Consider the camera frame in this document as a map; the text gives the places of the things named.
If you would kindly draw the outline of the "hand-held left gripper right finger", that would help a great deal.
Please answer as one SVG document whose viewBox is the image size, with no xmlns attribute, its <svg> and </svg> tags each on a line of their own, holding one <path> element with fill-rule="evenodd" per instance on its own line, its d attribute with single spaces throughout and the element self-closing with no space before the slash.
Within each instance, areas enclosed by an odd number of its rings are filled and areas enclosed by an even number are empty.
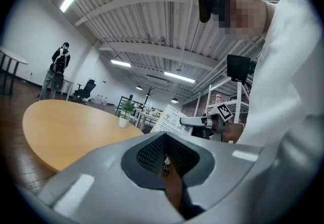
<svg viewBox="0 0 324 224">
<path fill-rule="evenodd" d="M 168 133 L 165 195 L 185 220 L 206 213 L 229 194 L 258 159 L 260 147 Z"/>
</svg>

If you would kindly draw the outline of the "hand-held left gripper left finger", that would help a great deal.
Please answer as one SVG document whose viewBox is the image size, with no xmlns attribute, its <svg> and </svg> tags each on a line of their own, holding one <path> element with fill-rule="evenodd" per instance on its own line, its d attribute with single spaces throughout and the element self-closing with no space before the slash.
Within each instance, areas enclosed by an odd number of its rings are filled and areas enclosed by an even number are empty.
<svg viewBox="0 0 324 224">
<path fill-rule="evenodd" d="M 76 223 L 183 223 L 164 191 L 141 188 L 122 170 L 125 151 L 152 136 L 87 153 L 51 178 L 38 198 Z"/>
</svg>

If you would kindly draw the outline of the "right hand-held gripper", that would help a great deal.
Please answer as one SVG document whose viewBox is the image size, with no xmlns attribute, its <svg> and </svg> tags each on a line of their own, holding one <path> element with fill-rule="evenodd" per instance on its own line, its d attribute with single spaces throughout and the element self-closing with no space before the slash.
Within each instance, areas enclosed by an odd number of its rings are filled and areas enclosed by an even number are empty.
<svg viewBox="0 0 324 224">
<path fill-rule="evenodd" d="M 201 117 L 182 117 L 180 124 L 183 126 L 193 127 L 192 136 L 222 141 L 222 133 L 224 132 L 226 123 L 233 117 L 233 114 L 226 105 L 221 104 L 211 109 L 209 113 L 204 113 Z"/>
</svg>

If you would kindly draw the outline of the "person's right hand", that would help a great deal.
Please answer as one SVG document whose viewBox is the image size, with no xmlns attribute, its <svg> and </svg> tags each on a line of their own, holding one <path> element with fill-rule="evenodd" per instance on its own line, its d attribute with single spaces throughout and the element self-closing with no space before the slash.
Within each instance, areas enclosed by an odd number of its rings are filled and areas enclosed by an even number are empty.
<svg viewBox="0 0 324 224">
<path fill-rule="evenodd" d="M 245 125 L 243 123 L 226 123 L 224 132 L 222 133 L 222 141 L 226 143 L 233 142 L 235 144 L 244 128 Z"/>
</svg>

